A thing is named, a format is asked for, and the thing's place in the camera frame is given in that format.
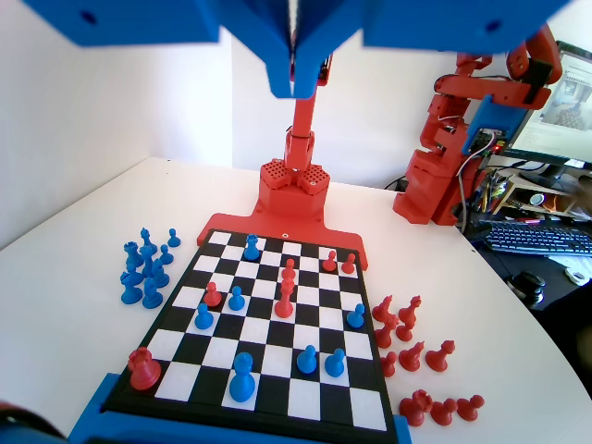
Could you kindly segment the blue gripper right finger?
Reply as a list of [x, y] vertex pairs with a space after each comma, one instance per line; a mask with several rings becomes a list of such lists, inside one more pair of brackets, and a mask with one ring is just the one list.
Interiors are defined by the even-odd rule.
[[311, 0], [297, 2], [295, 97], [315, 91], [321, 63], [362, 27], [363, 2]]

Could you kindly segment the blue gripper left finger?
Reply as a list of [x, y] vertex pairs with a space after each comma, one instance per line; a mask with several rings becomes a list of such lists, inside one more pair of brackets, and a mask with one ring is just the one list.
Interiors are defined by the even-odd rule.
[[221, 24], [265, 64], [271, 93], [291, 98], [288, 1], [222, 1]]

